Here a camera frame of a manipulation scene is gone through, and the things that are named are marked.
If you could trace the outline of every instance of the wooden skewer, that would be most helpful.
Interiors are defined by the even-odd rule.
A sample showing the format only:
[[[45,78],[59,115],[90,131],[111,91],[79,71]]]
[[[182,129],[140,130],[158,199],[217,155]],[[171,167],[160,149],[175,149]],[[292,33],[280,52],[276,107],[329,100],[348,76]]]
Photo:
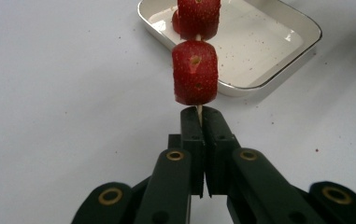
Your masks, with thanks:
[[[200,119],[200,126],[202,127],[202,110],[203,110],[203,106],[202,105],[198,105],[197,106],[197,112],[198,112],[198,118]]]

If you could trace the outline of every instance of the strawberry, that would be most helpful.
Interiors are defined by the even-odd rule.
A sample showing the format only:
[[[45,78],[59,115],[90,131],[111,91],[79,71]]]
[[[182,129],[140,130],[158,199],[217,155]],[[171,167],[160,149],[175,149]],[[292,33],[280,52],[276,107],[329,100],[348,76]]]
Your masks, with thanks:
[[[212,38],[218,32],[220,9],[221,0],[178,0],[180,37]]]
[[[175,99],[183,105],[204,105],[216,97],[218,58],[212,45],[188,40],[172,49]]]
[[[180,26],[178,24],[178,9],[174,12],[174,15],[172,16],[172,27],[174,28],[174,31],[178,34],[180,34]]]

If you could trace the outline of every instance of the red strawberry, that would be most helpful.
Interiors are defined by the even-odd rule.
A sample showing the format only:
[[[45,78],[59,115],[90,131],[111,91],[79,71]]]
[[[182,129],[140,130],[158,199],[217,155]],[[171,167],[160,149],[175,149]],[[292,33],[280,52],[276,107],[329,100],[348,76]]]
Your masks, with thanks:
[[[178,34],[180,34],[180,26],[178,24],[178,9],[174,12],[174,15],[172,16],[172,27],[174,28],[174,31]]]
[[[218,58],[212,45],[188,40],[172,49],[175,99],[183,105],[204,105],[216,97]]]
[[[212,38],[218,32],[220,9],[221,0],[178,0],[180,37]]]

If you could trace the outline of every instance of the white table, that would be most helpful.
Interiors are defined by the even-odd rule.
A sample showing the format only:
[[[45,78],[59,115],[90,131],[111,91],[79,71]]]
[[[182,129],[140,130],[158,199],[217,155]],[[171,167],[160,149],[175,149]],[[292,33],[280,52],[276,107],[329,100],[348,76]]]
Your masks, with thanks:
[[[356,1],[286,1],[323,31],[317,54],[259,100],[219,94],[244,147],[296,187],[356,192]],[[149,176],[179,133],[170,52],[138,1],[0,1],[0,223],[69,223],[96,187]],[[192,223],[232,223],[225,197]]]

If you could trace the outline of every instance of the white dish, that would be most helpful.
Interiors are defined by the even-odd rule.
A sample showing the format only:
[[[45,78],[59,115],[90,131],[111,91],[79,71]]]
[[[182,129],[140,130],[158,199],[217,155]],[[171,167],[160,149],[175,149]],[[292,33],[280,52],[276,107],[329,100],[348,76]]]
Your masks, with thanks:
[[[142,0],[137,8],[169,49],[184,41],[172,28],[177,8],[177,0]],[[278,0],[221,0],[219,30],[208,40],[219,57],[219,92],[244,96],[276,87],[320,39],[317,23]]]

